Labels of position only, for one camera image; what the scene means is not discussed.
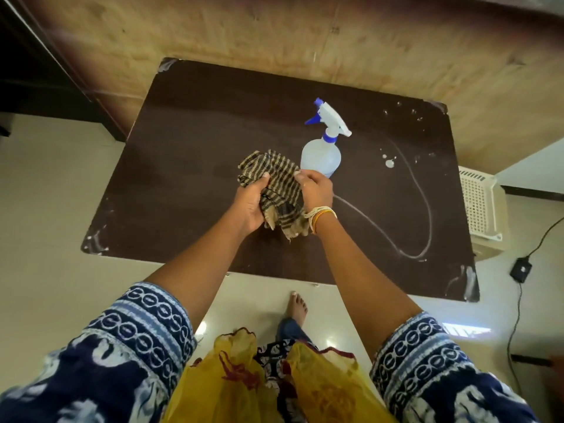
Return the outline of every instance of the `rag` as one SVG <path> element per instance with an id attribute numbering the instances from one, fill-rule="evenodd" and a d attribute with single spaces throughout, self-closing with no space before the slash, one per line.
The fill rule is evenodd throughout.
<path id="1" fill-rule="evenodd" d="M 268 172 L 270 180 L 261 194 L 260 206 L 264 214 L 264 227 L 272 230 L 280 226 L 288 240 L 307 236 L 309 223 L 301 203 L 300 184 L 294 180 L 297 164 L 274 150 L 255 151 L 239 163 L 243 172 L 237 180 L 242 187 L 254 183 Z"/>

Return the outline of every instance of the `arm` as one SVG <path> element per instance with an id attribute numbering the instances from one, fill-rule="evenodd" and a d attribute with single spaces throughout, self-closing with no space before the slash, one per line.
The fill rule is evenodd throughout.
<path id="1" fill-rule="evenodd" d="M 333 186 L 319 172 L 304 170 L 296 180 L 308 212 L 331 206 Z M 523 399 L 477 370 L 442 326 L 368 260 L 333 214 L 320 215 L 316 233 L 374 361 L 370 377 L 398 421 L 536 421 Z"/>
<path id="2" fill-rule="evenodd" d="M 296 181 L 307 212 L 332 206 L 333 184 L 323 174 L 303 170 Z M 352 323 L 373 358 L 385 339 L 421 309 L 363 254 L 332 213 L 321 214 L 316 233 Z"/>
<path id="3" fill-rule="evenodd" d="M 243 239 L 255 231 L 264 217 L 258 206 L 266 176 L 240 187 L 235 202 L 215 226 L 146 281 L 170 292 L 184 306 L 194 327 L 200 325 L 221 286 Z"/>
<path id="4" fill-rule="evenodd" d="M 241 241 L 264 221 L 258 204 L 267 184 L 268 176 L 240 188 L 199 241 L 49 354 L 32 383 L 0 395 L 0 422 L 159 421 L 196 348 L 192 324 L 208 311 Z"/>

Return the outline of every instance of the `white bangle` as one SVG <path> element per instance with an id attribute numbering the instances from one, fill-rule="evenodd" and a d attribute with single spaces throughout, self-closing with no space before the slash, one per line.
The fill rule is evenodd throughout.
<path id="1" fill-rule="evenodd" d="M 315 219 L 315 215 L 317 215 L 318 213 L 322 212 L 322 211 L 329 211 L 332 212 L 335 216 L 335 218 L 337 217 L 337 214 L 335 213 L 335 211 L 333 209 L 331 209 L 329 206 L 318 206 L 318 207 L 314 207 L 311 211 L 309 211 L 308 213 L 306 213 L 304 216 L 307 220 L 309 220 L 310 223 L 310 228 L 311 231 L 315 234 L 315 230 L 314 230 L 314 226 L 311 224 L 313 222 L 313 220 Z"/>

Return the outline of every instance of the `table top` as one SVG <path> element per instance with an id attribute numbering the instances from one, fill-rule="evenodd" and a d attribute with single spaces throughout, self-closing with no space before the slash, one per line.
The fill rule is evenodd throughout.
<path id="1" fill-rule="evenodd" d="M 337 140 L 342 162 L 331 180 L 353 240 L 408 294 L 477 301 L 446 106 L 173 58 L 155 75 L 82 250 L 171 260 L 227 210 L 247 155 L 274 149 L 300 162 L 324 131 L 304 125 L 316 98 L 352 131 Z M 335 283 L 318 237 L 290 243 L 279 229 L 251 234 L 229 270 Z"/>

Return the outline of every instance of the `bangle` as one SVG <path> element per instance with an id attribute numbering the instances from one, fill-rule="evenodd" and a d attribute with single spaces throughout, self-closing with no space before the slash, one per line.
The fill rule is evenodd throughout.
<path id="1" fill-rule="evenodd" d="M 317 223 L 317 220 L 319 219 L 321 214 L 325 212 L 331 212 L 334 214 L 335 218 L 337 217 L 335 211 L 331 209 L 329 206 L 314 207 L 310 212 L 304 215 L 305 218 L 308 219 L 310 222 L 310 227 L 313 234 L 315 234 L 315 224 Z"/>

